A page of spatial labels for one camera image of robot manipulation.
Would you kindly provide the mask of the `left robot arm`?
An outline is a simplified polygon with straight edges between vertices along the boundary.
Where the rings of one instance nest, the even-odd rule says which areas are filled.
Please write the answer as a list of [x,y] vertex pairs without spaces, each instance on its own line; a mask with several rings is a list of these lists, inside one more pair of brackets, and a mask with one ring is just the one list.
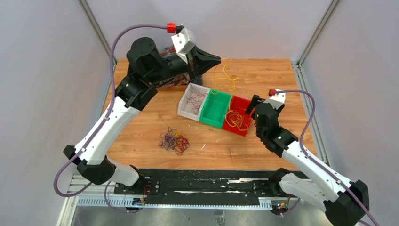
[[198,48],[192,38],[177,34],[172,37],[172,43],[175,54],[163,57],[153,39],[141,37],[134,41],[127,52],[127,75],[114,87],[105,112],[79,143],[64,148],[69,162],[91,183],[116,182],[124,184],[132,194],[140,194],[144,189],[143,176],[135,167],[109,159],[108,149],[155,97],[160,84],[183,73],[195,81],[221,62],[219,56]]

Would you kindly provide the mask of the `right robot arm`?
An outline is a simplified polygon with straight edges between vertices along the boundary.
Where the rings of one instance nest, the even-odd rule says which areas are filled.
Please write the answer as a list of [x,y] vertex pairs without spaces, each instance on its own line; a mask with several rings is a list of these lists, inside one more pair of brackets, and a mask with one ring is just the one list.
[[266,149],[295,165],[310,181],[287,169],[269,177],[269,190],[275,196],[296,196],[325,213],[334,226],[354,226],[369,211],[368,186],[341,175],[309,151],[288,129],[279,125],[285,103],[279,91],[268,99],[253,95],[245,113],[255,120],[255,134]]

